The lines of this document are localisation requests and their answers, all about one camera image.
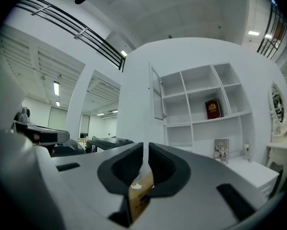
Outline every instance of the wall cabinet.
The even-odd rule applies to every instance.
[[[250,105],[229,63],[176,72],[160,77],[159,83],[162,102],[154,103],[154,113],[164,112],[166,145],[213,157],[214,139],[227,138],[229,158],[235,158],[242,155],[244,143],[253,143]],[[205,102],[214,98],[221,117],[208,119]]]

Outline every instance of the book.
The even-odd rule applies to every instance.
[[[228,163],[229,158],[229,140],[228,139],[215,139],[214,140],[214,159]]]
[[[221,117],[220,108],[218,104],[218,99],[212,99],[205,103],[207,119],[219,118]]]

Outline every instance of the glass cabinet door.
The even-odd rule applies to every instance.
[[[154,117],[159,120],[164,120],[160,78],[153,68],[152,83],[154,98]]]

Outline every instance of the red book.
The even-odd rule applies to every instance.
[[[212,99],[205,103],[207,119],[221,117],[218,99]]]

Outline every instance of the metal railing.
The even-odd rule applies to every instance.
[[[15,7],[31,12],[82,40],[123,72],[125,57],[100,35],[72,15],[44,0],[20,0]]]
[[[257,53],[272,59],[279,49],[286,31],[287,20],[279,8],[271,2],[267,28]]]

